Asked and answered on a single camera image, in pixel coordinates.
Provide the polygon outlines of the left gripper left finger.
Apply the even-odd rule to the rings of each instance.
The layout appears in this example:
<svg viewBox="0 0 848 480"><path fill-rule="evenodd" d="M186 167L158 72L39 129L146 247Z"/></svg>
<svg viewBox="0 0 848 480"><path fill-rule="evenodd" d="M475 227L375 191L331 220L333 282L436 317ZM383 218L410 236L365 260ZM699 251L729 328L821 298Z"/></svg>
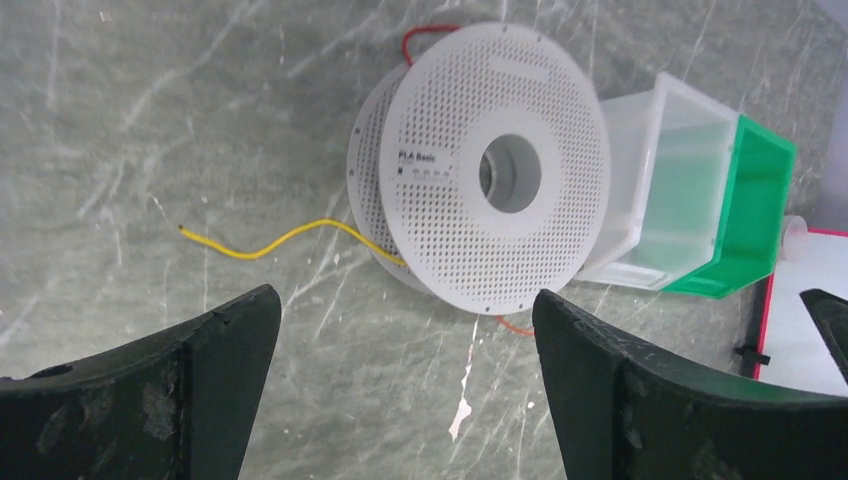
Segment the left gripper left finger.
<svg viewBox="0 0 848 480"><path fill-rule="evenodd" d="M269 285L103 353L1 381L5 479L235 479L281 324Z"/></svg>

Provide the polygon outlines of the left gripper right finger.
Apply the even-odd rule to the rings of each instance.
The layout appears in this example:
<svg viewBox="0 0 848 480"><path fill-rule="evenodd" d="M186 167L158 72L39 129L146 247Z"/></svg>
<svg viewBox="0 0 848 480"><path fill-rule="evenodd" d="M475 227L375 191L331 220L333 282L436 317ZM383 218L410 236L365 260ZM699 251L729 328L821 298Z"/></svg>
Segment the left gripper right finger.
<svg viewBox="0 0 848 480"><path fill-rule="evenodd" d="M843 479L847 401L718 371L557 294L532 308L570 479Z"/></svg>

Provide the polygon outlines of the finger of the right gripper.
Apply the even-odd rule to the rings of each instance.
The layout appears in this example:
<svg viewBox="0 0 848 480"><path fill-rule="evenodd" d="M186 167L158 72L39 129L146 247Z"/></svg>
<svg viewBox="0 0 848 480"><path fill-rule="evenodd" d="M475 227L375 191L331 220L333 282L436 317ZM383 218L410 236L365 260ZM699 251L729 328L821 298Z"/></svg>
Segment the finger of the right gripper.
<svg viewBox="0 0 848 480"><path fill-rule="evenodd" d="M799 294L844 381L847 381L847 300L821 289Z"/></svg>

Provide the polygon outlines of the white cable spool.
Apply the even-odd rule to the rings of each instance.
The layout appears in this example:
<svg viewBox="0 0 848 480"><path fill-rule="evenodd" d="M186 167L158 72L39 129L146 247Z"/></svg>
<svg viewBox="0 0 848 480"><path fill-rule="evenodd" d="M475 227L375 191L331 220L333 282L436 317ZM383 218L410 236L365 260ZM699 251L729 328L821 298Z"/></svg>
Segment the white cable spool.
<svg viewBox="0 0 848 480"><path fill-rule="evenodd" d="M611 164L576 61L540 32L487 22L383 76L353 125L347 193L396 279L473 314L511 315L587 263Z"/></svg>

